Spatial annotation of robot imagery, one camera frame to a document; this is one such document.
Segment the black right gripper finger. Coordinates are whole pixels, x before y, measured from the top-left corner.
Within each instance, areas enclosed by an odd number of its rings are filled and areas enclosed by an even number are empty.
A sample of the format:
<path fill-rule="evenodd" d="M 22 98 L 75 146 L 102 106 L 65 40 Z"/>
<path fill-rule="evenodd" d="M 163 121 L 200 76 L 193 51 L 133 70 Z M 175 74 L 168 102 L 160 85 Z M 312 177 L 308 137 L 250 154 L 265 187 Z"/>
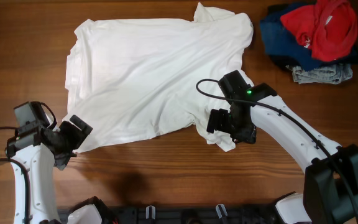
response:
<path fill-rule="evenodd" d="M 222 131 L 225 133 L 230 133 L 230 122 L 229 122 L 229 112 L 228 110 L 219 109 L 218 110 L 218 124 L 216 127 L 217 131 Z"/>
<path fill-rule="evenodd" d="M 211 110 L 207 125 L 207 132 L 214 133 L 216 130 L 216 125 L 218 123 L 218 110 Z"/>

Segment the white t-shirt with black print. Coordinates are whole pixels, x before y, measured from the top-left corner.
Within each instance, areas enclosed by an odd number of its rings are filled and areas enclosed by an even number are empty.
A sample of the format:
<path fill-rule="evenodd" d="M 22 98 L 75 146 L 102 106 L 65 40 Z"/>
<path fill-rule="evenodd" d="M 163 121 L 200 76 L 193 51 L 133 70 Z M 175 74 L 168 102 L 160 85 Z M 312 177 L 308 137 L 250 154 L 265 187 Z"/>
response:
<path fill-rule="evenodd" d="M 197 5 L 184 19 L 84 21 L 67 57 L 67 111 L 92 127 L 78 148 L 143 141 L 195 126 L 208 144 L 234 149 L 206 127 L 228 108 L 217 81 L 241 71 L 254 26 L 245 13 Z"/>

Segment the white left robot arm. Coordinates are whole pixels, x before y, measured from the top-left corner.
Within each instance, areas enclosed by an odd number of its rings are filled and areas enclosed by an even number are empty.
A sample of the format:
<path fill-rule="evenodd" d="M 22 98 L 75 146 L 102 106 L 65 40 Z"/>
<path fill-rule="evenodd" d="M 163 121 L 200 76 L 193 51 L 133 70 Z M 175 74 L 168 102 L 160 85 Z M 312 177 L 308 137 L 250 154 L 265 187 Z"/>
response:
<path fill-rule="evenodd" d="M 14 170 L 14 223 L 61 223 L 53 186 L 53 169 L 63 170 L 92 127 L 73 115 L 59 128 L 45 114 L 16 114 L 19 129 L 7 142 Z"/>

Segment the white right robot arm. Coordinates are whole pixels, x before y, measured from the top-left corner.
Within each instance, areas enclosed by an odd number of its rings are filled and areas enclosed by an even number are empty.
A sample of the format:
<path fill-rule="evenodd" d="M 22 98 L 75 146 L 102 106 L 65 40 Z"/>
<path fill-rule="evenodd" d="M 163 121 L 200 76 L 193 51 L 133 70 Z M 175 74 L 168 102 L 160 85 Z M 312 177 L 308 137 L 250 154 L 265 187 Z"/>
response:
<path fill-rule="evenodd" d="M 227 133 L 235 144 L 256 142 L 264 130 L 294 158 L 305 175 L 303 193 L 279 199 L 281 223 L 358 223 L 358 146 L 342 146 L 303 121 L 270 86 L 218 81 L 230 109 L 211 110 L 207 131 Z"/>

